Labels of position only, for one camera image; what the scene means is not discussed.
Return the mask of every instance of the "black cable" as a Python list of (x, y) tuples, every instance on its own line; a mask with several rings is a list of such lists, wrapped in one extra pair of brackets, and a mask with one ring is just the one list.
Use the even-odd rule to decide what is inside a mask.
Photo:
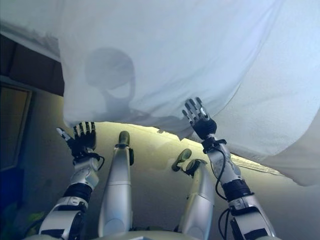
[(219, 232), (220, 232), (220, 235), (221, 237), (223, 238), (223, 240), (226, 240), (227, 239), (227, 236), (225, 236), (223, 233), (222, 233), (222, 230), (221, 230), (221, 219), (222, 217), (225, 215), (226, 212), (229, 211), (229, 208), (227, 208), (226, 210), (224, 210), (221, 215), (219, 216), (219, 220), (218, 220), (218, 228), (219, 228)]
[(228, 229), (229, 214), (230, 214), (230, 209), (228, 208), (228, 212), (226, 213), (225, 224), (224, 224), (224, 237), (225, 237), (225, 240), (227, 240), (227, 229)]
[(98, 168), (98, 171), (102, 168), (102, 166), (105, 164), (105, 158), (103, 156), (99, 156), (100, 158), (102, 158), (102, 163)]
[[(222, 195), (220, 194), (220, 192), (218, 191), (218, 185), (219, 185), (220, 179), (221, 179), (222, 174), (224, 173), (225, 167), (226, 167), (226, 156), (225, 156), (225, 154), (224, 154), (221, 150), (216, 149), (216, 148), (215, 148), (215, 150), (219, 151), (219, 152), (222, 154), (222, 156), (223, 156), (223, 165), (222, 165), (221, 172), (220, 172), (219, 176), (218, 176), (217, 179), (216, 179), (215, 192), (216, 192), (216, 194), (218, 194), (218, 196), (219, 196), (220, 198), (222, 198), (223, 200), (227, 200), (227, 198), (224, 197), (224, 196), (222, 196)], [(213, 175), (215, 175), (214, 168), (213, 168), (213, 166), (212, 166), (212, 162), (210, 163), (210, 166), (211, 166)]]

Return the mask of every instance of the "robot forearm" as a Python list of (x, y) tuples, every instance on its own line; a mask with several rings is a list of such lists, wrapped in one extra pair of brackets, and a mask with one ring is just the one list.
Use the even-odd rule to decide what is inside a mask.
[(214, 149), (209, 150), (207, 155), (213, 164), (214, 175), (217, 178), (223, 171), (219, 181), (232, 215), (230, 223), (234, 238), (254, 240), (263, 236), (275, 237), (275, 231), (267, 215), (242, 178), (240, 169), (231, 161), (226, 146), (220, 143)]
[(91, 193), (99, 182), (98, 160), (87, 157), (75, 163), (74, 168), (70, 185), (42, 222), (39, 234), (64, 240), (80, 238)]

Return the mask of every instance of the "robotic hand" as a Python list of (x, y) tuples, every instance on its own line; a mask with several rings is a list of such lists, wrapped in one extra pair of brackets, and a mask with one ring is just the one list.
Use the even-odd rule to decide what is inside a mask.
[[(217, 124), (203, 107), (200, 98), (196, 97), (195, 100), (196, 102), (188, 99), (185, 103), (187, 111), (182, 110), (182, 113), (203, 140), (201, 143), (203, 152), (208, 155), (213, 174), (217, 178), (216, 193), (228, 201), (229, 207), (219, 218), (218, 226), (221, 236), (227, 239), (227, 224), (223, 234), (220, 227), (221, 218), (226, 214), (227, 223), (231, 213), (230, 224), (236, 240), (255, 240), (263, 236), (275, 237), (275, 231), (267, 215), (242, 178), (240, 169), (231, 161), (230, 152), (226, 147), (227, 142), (224, 139), (215, 138)], [(219, 183), (225, 197), (218, 191)]]
[[(62, 128), (56, 129), (71, 149), (74, 157), (74, 174), (63, 197), (58, 200), (42, 222), (40, 235), (50, 235), (64, 240), (80, 238), (91, 193), (99, 182), (97, 171), (105, 161), (103, 157), (93, 153), (96, 148), (94, 122), (91, 122), (91, 130), (89, 122), (85, 122), (85, 128), (84, 131), (82, 123), (75, 126), (74, 138)], [(101, 158), (103, 162), (99, 166), (98, 162)]]

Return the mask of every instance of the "joint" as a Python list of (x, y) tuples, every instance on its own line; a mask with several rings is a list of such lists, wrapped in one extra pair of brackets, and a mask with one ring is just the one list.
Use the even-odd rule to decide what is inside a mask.
[(86, 204), (83, 201), (80, 201), (78, 205), (60, 205), (55, 211), (81, 211), (85, 213), (87, 211)]
[(203, 142), (201, 142), (201, 144), (203, 146), (203, 153), (206, 154), (207, 152), (209, 152), (210, 150), (216, 148), (220, 144), (226, 145), (227, 141), (224, 140), (224, 139), (215, 140), (214, 137), (209, 137), (206, 140), (204, 140)]
[(228, 202), (245, 196), (253, 195), (243, 179), (236, 179), (225, 183), (222, 188)]
[(115, 148), (119, 148), (119, 149), (124, 149), (126, 147), (129, 147), (129, 144), (125, 144), (125, 143), (118, 143), (114, 146)]
[(185, 174), (193, 177), (193, 176), (195, 175), (196, 170), (198, 169), (198, 167), (199, 167), (199, 165), (200, 165), (201, 163), (202, 163), (202, 160), (200, 160), (200, 159), (193, 159), (193, 160), (191, 160), (191, 161), (188, 163), (188, 165), (186, 166), (186, 170), (183, 170), (183, 169), (182, 169), (182, 171), (183, 171)]
[(77, 155), (74, 155), (74, 159), (73, 159), (73, 165), (79, 164), (79, 163), (83, 163), (86, 160), (88, 160), (88, 158), (95, 158), (98, 161), (100, 160), (100, 155), (94, 152), (85, 152), (82, 151), (80, 153), (78, 153)]
[(230, 213), (232, 216), (240, 216), (249, 213), (260, 213), (260, 211), (255, 206), (249, 206), (242, 209), (237, 209), (235, 206), (230, 206)]
[(215, 134), (217, 131), (217, 124), (211, 118), (209, 120), (201, 121), (201, 124), (193, 126), (194, 131), (201, 139), (206, 139), (209, 134)]
[(82, 212), (78, 212), (73, 219), (69, 232), (69, 240), (78, 240), (81, 236), (81, 231), (85, 225), (85, 215)]
[(77, 197), (89, 203), (91, 198), (92, 188), (84, 183), (75, 183), (70, 185), (65, 191), (63, 197)]

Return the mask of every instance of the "fabric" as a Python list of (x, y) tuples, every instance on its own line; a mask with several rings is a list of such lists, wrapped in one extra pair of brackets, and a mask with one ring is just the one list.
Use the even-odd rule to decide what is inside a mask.
[(184, 101), (215, 115), (233, 97), (281, 1), (67, 1), (59, 38), (64, 120), (188, 136)]
[(184, 100), (201, 97), (233, 153), (317, 183), (319, 130), (304, 133), (320, 105), (319, 1), (0, 3), (1, 34), (61, 62), (68, 126), (121, 122), (183, 138)]

